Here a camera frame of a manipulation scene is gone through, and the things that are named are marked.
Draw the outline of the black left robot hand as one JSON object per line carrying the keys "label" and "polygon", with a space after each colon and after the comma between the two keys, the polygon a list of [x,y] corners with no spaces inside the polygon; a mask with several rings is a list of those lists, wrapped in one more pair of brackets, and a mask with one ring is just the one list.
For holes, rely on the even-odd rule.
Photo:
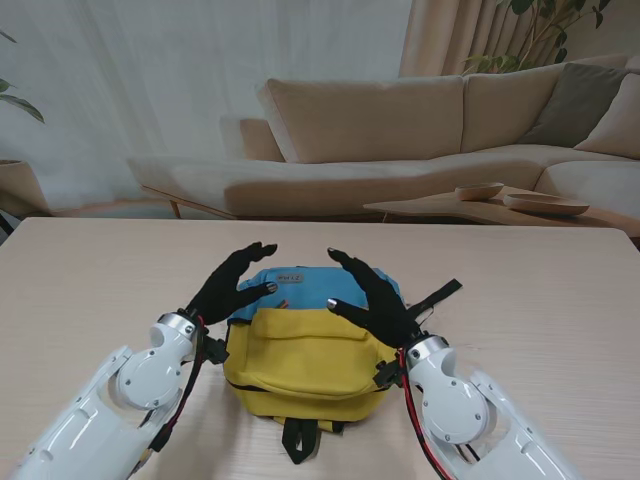
{"label": "black left robot hand", "polygon": [[252,263],[273,255],[276,250],[276,244],[263,245],[261,242],[255,242],[233,252],[211,273],[187,305],[186,313],[192,318],[201,318],[205,325],[212,325],[228,319],[237,310],[275,293],[278,286],[273,282],[260,283],[241,290],[238,289],[238,284]]}

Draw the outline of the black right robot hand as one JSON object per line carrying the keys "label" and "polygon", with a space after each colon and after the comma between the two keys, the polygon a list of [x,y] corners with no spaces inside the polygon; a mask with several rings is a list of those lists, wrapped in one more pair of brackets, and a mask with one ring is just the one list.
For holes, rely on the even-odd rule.
{"label": "black right robot hand", "polygon": [[351,274],[367,300],[367,308],[357,307],[340,299],[329,298],[327,309],[353,325],[365,329],[383,344],[401,349],[424,336],[416,318],[420,308],[407,308],[387,280],[367,263],[347,253],[329,248],[329,257]]}

